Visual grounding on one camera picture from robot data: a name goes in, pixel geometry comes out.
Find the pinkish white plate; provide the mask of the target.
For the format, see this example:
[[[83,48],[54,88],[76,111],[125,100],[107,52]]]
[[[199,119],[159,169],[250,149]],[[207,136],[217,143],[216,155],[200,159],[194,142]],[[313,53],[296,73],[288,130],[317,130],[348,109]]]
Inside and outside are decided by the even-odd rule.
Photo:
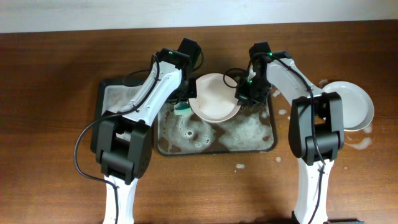
[[[209,123],[232,118],[240,109],[235,98],[237,82],[221,73],[209,73],[196,80],[197,97],[189,99],[193,112]]]

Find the green yellow sponge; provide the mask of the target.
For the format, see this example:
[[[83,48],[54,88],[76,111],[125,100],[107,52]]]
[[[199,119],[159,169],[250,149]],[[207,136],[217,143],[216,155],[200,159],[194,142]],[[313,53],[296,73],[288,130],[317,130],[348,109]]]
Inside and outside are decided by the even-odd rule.
[[[188,102],[179,102],[174,105],[174,114],[176,116],[183,116],[186,114],[190,114],[192,109]]]

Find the white plate with orange streak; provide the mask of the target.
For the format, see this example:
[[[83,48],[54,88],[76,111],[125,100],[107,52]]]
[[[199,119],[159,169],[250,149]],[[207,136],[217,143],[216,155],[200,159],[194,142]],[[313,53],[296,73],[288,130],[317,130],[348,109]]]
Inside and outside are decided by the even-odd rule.
[[[323,87],[326,93],[337,92],[343,104],[343,126],[348,132],[367,128],[374,117],[374,105],[370,96],[354,83],[337,81]]]

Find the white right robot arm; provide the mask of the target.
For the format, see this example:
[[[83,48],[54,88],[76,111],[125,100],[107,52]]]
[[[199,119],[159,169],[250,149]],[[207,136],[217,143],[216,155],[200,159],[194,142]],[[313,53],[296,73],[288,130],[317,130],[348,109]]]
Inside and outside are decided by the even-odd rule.
[[[314,86],[286,51],[252,52],[239,86],[248,89],[236,94],[241,105],[262,101],[271,86],[289,102],[289,146],[298,162],[298,199],[292,218],[296,223],[328,223],[328,179],[344,145],[340,95]]]

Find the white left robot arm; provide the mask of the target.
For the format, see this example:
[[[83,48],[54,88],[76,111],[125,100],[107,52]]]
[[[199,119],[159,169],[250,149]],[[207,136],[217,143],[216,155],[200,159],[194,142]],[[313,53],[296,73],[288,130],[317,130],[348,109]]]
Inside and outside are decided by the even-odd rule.
[[[195,97],[194,82],[188,76],[202,60],[200,47],[162,49],[152,56],[148,76],[137,93],[96,119],[92,146],[107,187],[104,223],[133,223],[137,181],[152,155],[155,117],[164,103]]]

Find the black wash tray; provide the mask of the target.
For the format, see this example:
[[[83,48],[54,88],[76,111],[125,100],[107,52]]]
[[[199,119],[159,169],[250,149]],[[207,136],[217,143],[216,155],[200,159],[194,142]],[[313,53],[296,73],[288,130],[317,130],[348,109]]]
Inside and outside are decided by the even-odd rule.
[[[269,152],[277,145],[272,102],[241,106],[230,119],[209,123],[196,115],[176,116],[174,105],[164,104],[157,115],[155,145],[164,156]]]

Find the black tray with soapy foam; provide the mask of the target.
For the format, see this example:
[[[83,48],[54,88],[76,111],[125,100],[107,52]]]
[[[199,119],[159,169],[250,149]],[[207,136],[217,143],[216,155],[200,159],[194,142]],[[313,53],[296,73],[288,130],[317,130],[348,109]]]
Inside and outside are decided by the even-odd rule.
[[[144,80],[135,79],[133,82],[137,82],[138,85],[126,86],[121,78],[103,80],[98,87],[95,119],[115,113],[125,106],[141,89]],[[110,146],[113,140],[129,149],[132,128],[133,126],[129,128],[127,123],[122,123],[122,125],[116,127],[117,136],[114,134],[111,138],[108,138],[100,135],[100,124],[95,124],[91,136],[91,151],[99,156],[101,154],[100,149],[108,150],[106,146]]]

